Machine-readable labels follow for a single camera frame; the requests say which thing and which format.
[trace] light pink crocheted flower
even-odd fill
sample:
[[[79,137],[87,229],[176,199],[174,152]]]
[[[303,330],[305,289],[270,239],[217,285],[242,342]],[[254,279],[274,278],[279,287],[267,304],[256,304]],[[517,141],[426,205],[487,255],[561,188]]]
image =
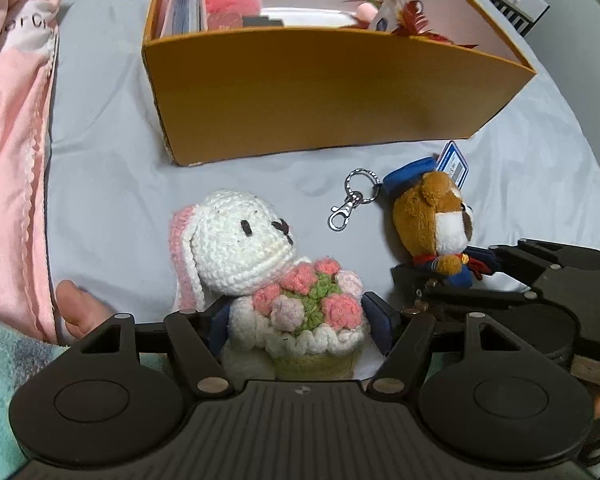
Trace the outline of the light pink crocheted flower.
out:
[[[334,330],[355,328],[362,323],[362,307],[349,294],[330,294],[320,302],[324,322]]]
[[[311,264],[297,264],[280,279],[280,285],[286,290],[306,296],[309,289],[318,283],[318,276]]]
[[[269,285],[264,286],[260,290],[256,290],[251,297],[256,312],[269,317],[269,314],[271,314],[271,302],[280,295],[281,291],[282,289],[277,283],[269,283]]]
[[[293,332],[304,322],[304,307],[300,300],[278,296],[271,303],[271,324],[282,332]]]
[[[365,291],[362,280],[353,270],[341,270],[337,273],[336,283],[343,292],[352,295],[358,301],[360,301]]]
[[[331,258],[323,258],[314,263],[315,270],[333,276],[340,270],[340,264]]]

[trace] bed sheet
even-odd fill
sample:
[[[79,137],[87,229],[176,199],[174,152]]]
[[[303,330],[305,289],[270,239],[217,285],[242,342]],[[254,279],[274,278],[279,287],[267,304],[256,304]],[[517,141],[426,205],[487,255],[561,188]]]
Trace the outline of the bed sheet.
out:
[[[480,132],[458,143],[470,165],[462,192],[475,212],[473,245],[528,237],[600,249],[600,169],[578,122],[522,38],[487,0],[478,1],[539,74]],[[343,180],[353,169],[382,176],[440,152],[444,142],[174,167],[139,51],[148,3],[64,0],[46,204],[54,286],[72,279],[138,322],[161,320],[175,294],[171,215],[225,187],[271,202],[295,229],[301,253],[331,255],[357,270],[367,290],[389,297],[390,268],[405,255],[386,208],[360,206],[339,233],[327,226],[330,208],[342,204]],[[520,286],[503,275],[482,285]]]

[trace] key ring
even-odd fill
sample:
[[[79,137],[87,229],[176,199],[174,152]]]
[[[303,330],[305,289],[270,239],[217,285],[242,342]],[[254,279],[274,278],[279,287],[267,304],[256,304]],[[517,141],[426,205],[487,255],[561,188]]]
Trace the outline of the key ring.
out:
[[[365,198],[360,191],[351,189],[351,178],[357,174],[366,176],[374,183],[374,190],[369,198]],[[329,227],[334,231],[342,231],[347,224],[349,224],[351,212],[360,204],[370,204],[376,199],[378,192],[380,191],[380,179],[373,171],[357,168],[347,175],[346,179],[344,180],[344,189],[347,192],[347,197],[345,198],[344,204],[342,204],[340,207],[333,206],[331,208],[331,215],[329,216],[328,220]],[[333,222],[337,216],[342,216],[343,218],[341,226],[337,226]]]

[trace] bunny ear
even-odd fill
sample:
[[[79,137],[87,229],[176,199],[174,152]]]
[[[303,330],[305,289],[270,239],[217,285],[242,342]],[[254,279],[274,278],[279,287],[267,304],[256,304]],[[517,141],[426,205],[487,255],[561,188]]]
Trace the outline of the bunny ear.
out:
[[[169,248],[178,279],[174,310],[185,308],[203,310],[205,307],[205,294],[191,252],[191,240],[200,220],[200,216],[196,214],[199,212],[198,209],[197,205],[181,209],[171,220]]]

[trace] cardboard box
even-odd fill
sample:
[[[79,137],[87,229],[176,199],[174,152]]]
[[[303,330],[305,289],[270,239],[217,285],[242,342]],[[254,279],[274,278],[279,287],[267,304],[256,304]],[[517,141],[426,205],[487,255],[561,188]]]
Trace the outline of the cardboard box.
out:
[[[533,77],[473,0],[421,0],[430,28],[474,50],[333,27],[242,28],[159,38],[152,0],[142,57],[179,165],[267,153],[473,135]],[[265,7],[354,11],[344,0]]]

